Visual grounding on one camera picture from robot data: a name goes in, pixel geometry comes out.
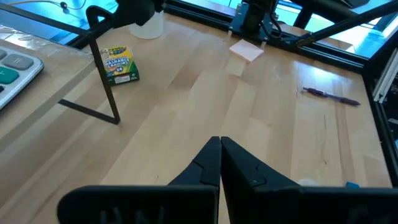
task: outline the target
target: wood grain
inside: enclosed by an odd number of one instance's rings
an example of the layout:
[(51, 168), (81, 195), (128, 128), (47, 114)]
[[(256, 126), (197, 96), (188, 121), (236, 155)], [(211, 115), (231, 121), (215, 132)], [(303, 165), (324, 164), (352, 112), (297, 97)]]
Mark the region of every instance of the wood grain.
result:
[[(358, 74), (270, 46), (235, 65), (228, 49), (238, 39), (165, 17), (158, 39), (137, 39), (125, 27), (98, 38), (101, 48), (130, 46), (140, 72), (139, 82), (113, 87), (120, 125), (57, 105), (0, 152), (0, 223), (56, 223), (60, 198), (82, 185), (167, 184), (221, 135), (292, 180), (391, 186)], [(361, 106), (316, 98), (303, 86)], [(110, 113), (96, 71), (67, 99)], [(229, 222), (223, 194), (219, 221)]]

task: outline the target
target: crayola crayon box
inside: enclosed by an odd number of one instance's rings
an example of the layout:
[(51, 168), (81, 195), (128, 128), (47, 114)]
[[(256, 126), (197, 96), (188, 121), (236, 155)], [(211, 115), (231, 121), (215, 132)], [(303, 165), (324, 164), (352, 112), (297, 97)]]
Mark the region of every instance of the crayola crayon box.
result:
[(109, 84), (118, 85), (138, 81), (139, 74), (131, 50), (126, 46), (101, 49)]

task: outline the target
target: clear plastic sheet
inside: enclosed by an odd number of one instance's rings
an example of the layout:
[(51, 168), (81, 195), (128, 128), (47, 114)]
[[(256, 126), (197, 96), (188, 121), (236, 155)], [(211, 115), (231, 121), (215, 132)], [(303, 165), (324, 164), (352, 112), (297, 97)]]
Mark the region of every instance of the clear plastic sheet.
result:
[(2, 25), (0, 25), (0, 39), (23, 48), (33, 50), (38, 53), (38, 56), (44, 55), (51, 57), (52, 59), (61, 59), (71, 56), (80, 58), (93, 58), (93, 56), (89, 53), (60, 45), (50, 40), (37, 37), (36, 35), (27, 34), (25, 32)]

